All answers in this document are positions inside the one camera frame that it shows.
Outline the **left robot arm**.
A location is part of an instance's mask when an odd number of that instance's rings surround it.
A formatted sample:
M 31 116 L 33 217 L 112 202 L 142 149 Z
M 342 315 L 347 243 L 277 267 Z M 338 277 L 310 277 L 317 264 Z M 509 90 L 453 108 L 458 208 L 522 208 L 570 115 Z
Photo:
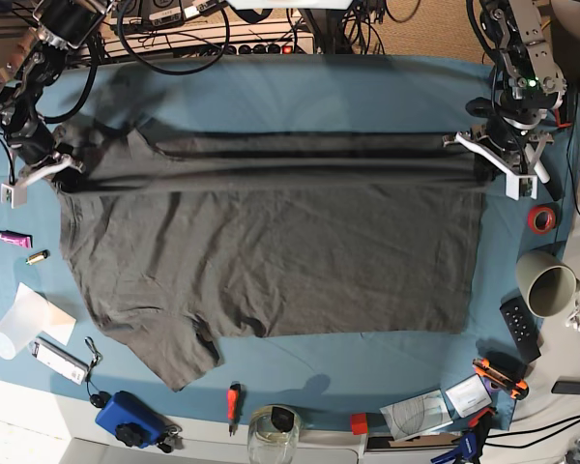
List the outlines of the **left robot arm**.
M 533 1 L 465 3 L 479 44 L 493 63 L 490 96 L 466 104 L 467 112 L 483 118 L 487 144 L 504 158 L 524 156 L 531 133 L 566 95 L 566 79 L 555 62 L 541 29 Z

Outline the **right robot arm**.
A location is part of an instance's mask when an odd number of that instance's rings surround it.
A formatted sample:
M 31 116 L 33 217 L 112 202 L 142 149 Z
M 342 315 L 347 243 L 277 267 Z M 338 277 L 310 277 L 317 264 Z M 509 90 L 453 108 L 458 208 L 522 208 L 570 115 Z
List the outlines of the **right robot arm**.
M 62 124 L 84 106 L 101 64 L 97 35 L 115 1 L 41 1 L 33 11 L 36 25 L 26 31 L 13 54 L 0 68 L 0 131 L 6 146 L 33 167 L 59 159 L 50 125 Z M 53 85 L 71 57 L 86 47 L 90 68 L 73 108 L 58 116 L 42 116 L 36 105 Z

